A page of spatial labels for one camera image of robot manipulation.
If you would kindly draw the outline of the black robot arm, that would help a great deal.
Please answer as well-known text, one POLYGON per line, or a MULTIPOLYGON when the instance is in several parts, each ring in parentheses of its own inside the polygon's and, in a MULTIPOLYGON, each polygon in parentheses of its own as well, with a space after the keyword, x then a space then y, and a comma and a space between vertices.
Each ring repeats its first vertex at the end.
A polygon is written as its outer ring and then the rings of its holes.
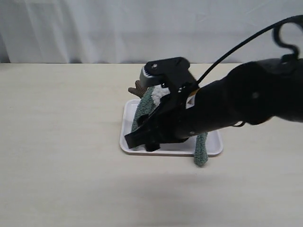
POLYGON ((161 144, 188 138, 238 122, 258 125, 272 117, 303 120, 303 61, 250 61, 204 87, 189 72, 182 57, 150 61, 140 74, 144 86, 164 85, 169 94, 138 128, 125 136, 129 148, 155 151, 161 144))

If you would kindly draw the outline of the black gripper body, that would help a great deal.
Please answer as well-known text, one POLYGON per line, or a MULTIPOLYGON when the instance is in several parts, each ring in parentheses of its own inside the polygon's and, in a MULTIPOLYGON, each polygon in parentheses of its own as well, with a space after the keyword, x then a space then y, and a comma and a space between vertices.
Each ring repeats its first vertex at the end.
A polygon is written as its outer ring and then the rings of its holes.
POLYGON ((151 144, 160 144, 161 130, 168 132, 168 138, 173 142, 181 140, 174 137, 174 131, 166 126, 175 128, 179 124, 182 114, 185 113, 185 88, 164 87, 163 84, 152 87, 151 99, 154 108, 151 111, 151 144))

